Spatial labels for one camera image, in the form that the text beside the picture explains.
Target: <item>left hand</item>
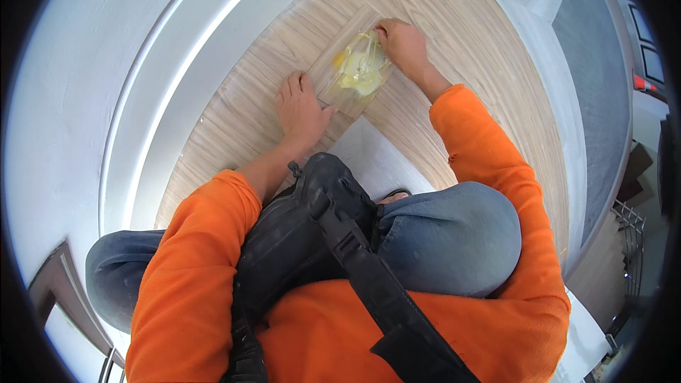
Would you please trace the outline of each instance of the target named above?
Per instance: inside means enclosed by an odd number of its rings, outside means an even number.
[[[279,120],[284,140],[309,149],[321,139],[338,112],[337,106],[321,109],[307,72],[294,71],[277,92]]]

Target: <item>right hand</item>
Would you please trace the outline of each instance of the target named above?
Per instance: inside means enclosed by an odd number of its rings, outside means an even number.
[[[398,18],[384,18],[376,24],[383,53],[409,79],[421,78],[428,67],[426,37],[418,28]]]

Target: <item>backpack strap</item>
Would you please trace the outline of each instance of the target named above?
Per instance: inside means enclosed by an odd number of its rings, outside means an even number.
[[[386,262],[371,251],[356,223],[336,211],[319,190],[310,206],[326,243],[348,273],[350,285],[384,336],[371,353],[385,359],[404,382],[478,382],[414,303]]]

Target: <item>leg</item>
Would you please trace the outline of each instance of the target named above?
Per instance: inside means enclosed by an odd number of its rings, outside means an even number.
[[[378,254],[408,290],[485,297],[520,257],[511,202],[477,182],[385,205]]]
[[[130,334],[142,275],[165,231],[119,231],[100,238],[85,260],[85,286],[95,311]]]

